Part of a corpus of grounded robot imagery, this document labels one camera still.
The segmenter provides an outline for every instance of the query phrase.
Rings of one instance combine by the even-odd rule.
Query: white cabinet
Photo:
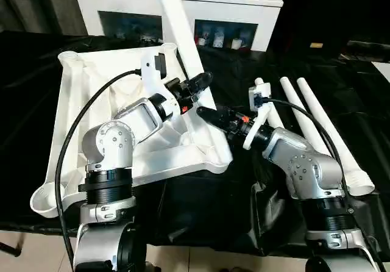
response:
[[[282,0],[182,0],[199,45],[265,51]],[[175,42],[160,0],[78,0],[90,35]]]

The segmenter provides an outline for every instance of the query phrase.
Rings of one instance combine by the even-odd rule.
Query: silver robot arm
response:
[[[82,140],[88,164],[79,191],[87,193],[87,202],[80,208],[73,260],[77,272],[144,271],[146,241],[136,224],[132,191],[133,150],[164,121],[192,108],[212,80],[210,73],[200,73],[191,80],[164,83],[163,55],[146,55],[141,63],[142,81],[151,97],[125,107]]]
[[[199,107],[197,114],[222,129],[235,145],[245,147],[252,133],[249,148],[260,150],[263,158],[285,172],[289,193],[302,206],[307,245],[316,255],[308,260],[307,271],[378,271],[354,210],[346,203],[342,171],[335,159],[289,130],[267,124],[256,127],[255,120],[228,108]]]

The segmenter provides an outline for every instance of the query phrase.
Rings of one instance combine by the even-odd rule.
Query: dark curtain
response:
[[[0,31],[86,35],[77,0],[0,0]]]

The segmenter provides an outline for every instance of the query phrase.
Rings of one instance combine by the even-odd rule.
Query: white plastic tube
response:
[[[262,80],[262,78],[256,78],[256,80],[255,80],[255,84],[256,85],[260,85],[260,84],[263,84],[263,83],[264,83],[264,81]],[[284,128],[285,126],[283,125],[283,122],[280,119],[280,116],[278,114],[278,111],[275,108],[274,103],[273,102],[269,102],[268,104],[270,105],[269,106],[270,109],[269,109],[268,117],[267,117],[269,125],[271,127],[282,127],[282,128]]]
[[[161,0],[161,3],[168,17],[185,70],[191,79],[204,71],[183,9],[182,0]]]
[[[295,92],[294,87],[291,85],[289,79],[287,77],[282,77],[280,79],[280,83],[283,87],[283,90],[286,93],[288,101],[295,104],[296,106],[299,106],[299,107],[305,109],[302,102],[300,101],[297,93]],[[326,147],[321,136],[319,135],[319,132],[317,131],[313,122],[307,116],[300,113],[298,110],[293,109],[292,111],[295,114],[295,118],[298,121],[298,124],[302,130],[303,135],[309,141],[309,143],[313,146],[313,148],[320,153],[323,153],[323,154],[330,156],[329,150]]]
[[[325,128],[337,147],[342,167],[345,172],[349,193],[353,196],[362,196],[371,193],[375,189],[375,185],[370,180],[368,174],[360,168],[355,158],[353,158],[347,145],[342,140],[340,134],[325,113],[313,91],[311,91],[306,80],[304,78],[299,78],[297,83],[311,113]]]

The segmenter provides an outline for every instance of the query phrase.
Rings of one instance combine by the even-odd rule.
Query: glass shelf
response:
[[[105,36],[159,45],[163,43],[161,16],[98,11]]]
[[[195,20],[195,43],[211,48],[250,50],[258,24]]]

